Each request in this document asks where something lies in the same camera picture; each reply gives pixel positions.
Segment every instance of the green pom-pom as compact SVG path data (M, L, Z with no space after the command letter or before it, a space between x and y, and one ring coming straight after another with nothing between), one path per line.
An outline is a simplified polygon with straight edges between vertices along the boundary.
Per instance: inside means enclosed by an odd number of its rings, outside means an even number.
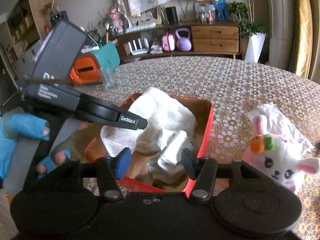
M263 137L264 137L264 149L267 151L272 150L274 147L274 144L273 144L273 138L271 137L271 135L265 134Z

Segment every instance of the gray strap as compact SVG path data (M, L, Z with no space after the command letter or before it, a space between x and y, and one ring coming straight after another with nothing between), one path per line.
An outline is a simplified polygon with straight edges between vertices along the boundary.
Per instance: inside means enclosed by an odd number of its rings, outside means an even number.
M61 127L49 155L66 139L68 139L79 127L81 121L68 118ZM24 182L28 175L32 159L38 149L41 140L21 137L16 145L8 167L7 176L3 182L3 188L10 194L17 194L23 189Z

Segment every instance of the flower pattern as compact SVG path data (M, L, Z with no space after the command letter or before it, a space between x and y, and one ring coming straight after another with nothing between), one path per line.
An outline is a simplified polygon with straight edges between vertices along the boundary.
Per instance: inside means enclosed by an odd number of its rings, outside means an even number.
M251 136L244 114L258 104L273 102L312 144L320 139L320 85L288 71L228 58L168 57L121 65L116 77L119 86L114 90L105 91L101 85L79 90L116 105L151 86L209 100L214 121L208 152L219 163L241 158ZM215 194L227 186L227 179L217 180ZM320 176L307 175L298 194L302 214L294 231L301 239L320 239L319 192Z

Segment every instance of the clear glass cup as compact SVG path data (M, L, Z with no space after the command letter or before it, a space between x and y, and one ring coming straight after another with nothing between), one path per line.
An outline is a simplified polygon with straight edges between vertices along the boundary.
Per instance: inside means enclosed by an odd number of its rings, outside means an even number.
M116 75L110 66L101 67L98 71L103 86L107 89L114 89L118 86Z

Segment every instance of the keyboard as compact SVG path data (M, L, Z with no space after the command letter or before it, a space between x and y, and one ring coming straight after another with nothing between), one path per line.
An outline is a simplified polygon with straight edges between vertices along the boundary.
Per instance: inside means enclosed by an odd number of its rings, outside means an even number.
M130 28L125 30L125 33L140 32L140 31L149 30L149 29L152 29L152 28L155 28L155 27L156 27L156 23L149 23L149 24L130 27Z

